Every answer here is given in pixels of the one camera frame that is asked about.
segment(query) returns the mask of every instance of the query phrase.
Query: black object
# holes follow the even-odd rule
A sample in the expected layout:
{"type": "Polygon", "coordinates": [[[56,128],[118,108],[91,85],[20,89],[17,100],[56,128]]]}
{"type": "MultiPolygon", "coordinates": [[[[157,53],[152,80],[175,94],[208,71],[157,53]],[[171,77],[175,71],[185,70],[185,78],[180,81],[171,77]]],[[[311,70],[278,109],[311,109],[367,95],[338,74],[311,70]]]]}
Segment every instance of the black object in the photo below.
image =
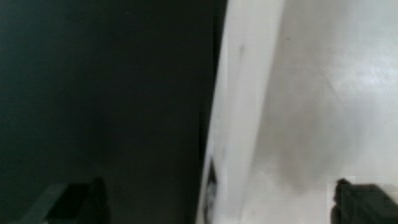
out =
{"type": "Polygon", "coordinates": [[[398,224],[398,205],[375,184],[338,181],[333,224],[398,224]]]}
{"type": "Polygon", "coordinates": [[[214,210],[216,210],[216,200],[217,200],[217,175],[216,175],[216,164],[212,161],[210,165],[210,175],[207,182],[207,196],[205,196],[205,224],[214,223],[214,210]]]}
{"type": "Polygon", "coordinates": [[[111,224],[107,201],[102,178],[89,184],[54,185],[15,224],[111,224]]]}

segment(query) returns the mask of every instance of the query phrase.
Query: dark wall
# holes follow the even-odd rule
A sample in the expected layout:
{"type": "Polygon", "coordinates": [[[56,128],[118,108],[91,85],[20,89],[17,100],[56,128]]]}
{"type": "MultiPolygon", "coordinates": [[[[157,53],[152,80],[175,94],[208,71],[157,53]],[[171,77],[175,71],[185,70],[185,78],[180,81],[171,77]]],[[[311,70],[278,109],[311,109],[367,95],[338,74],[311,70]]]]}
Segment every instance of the dark wall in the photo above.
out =
{"type": "Polygon", "coordinates": [[[228,0],[214,0],[214,76],[207,76],[201,84],[203,100],[200,106],[200,155],[201,161],[205,161],[207,154],[207,140],[212,118],[212,104],[214,104],[214,90],[217,81],[217,69],[219,69],[219,57],[221,57],[221,45],[223,45],[223,33],[224,33],[224,19],[228,0]]]}
{"type": "Polygon", "coordinates": [[[212,13],[205,1],[0,0],[0,223],[95,176],[114,223],[194,218],[212,13]]]}

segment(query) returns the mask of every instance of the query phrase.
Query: white floor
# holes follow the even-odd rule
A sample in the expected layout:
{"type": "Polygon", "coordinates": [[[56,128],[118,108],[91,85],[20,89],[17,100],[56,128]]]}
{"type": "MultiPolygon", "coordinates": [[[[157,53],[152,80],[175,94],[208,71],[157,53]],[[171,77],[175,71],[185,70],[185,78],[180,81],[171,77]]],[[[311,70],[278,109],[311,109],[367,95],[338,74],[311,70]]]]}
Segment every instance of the white floor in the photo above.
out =
{"type": "Polygon", "coordinates": [[[398,184],[397,10],[287,0],[240,224],[327,224],[338,178],[398,184]]]}

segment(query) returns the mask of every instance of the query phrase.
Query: white surface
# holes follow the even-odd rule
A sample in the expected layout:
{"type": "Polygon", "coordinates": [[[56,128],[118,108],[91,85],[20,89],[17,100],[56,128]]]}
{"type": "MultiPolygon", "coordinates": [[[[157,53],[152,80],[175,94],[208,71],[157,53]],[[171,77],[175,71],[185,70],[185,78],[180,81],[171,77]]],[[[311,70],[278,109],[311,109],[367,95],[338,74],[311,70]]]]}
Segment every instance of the white surface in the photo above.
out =
{"type": "Polygon", "coordinates": [[[398,184],[397,9],[287,0],[240,224],[327,224],[336,179],[398,184]]]}
{"type": "MultiPolygon", "coordinates": [[[[205,165],[208,174],[214,159],[219,177],[214,222],[217,224],[240,222],[283,2],[283,0],[230,1],[205,165]]],[[[198,224],[203,224],[201,210],[203,198],[198,224]]]]}
{"type": "Polygon", "coordinates": [[[327,224],[336,180],[398,184],[397,9],[397,0],[232,0],[216,224],[327,224]]]}

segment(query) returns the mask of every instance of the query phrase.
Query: white wall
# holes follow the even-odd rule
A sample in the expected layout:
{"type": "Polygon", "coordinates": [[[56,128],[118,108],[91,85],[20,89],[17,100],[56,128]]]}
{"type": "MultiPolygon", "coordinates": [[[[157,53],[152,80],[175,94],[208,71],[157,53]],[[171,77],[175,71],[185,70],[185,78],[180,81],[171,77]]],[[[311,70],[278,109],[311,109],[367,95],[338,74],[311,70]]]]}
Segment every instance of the white wall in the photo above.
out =
{"type": "Polygon", "coordinates": [[[217,224],[329,223],[338,178],[397,184],[397,7],[232,1],[208,146],[217,224]]]}
{"type": "MultiPolygon", "coordinates": [[[[214,160],[219,177],[214,223],[240,220],[281,11],[281,0],[230,1],[205,166],[207,174],[214,160]]],[[[201,224],[203,200],[198,217],[201,224]]]]}

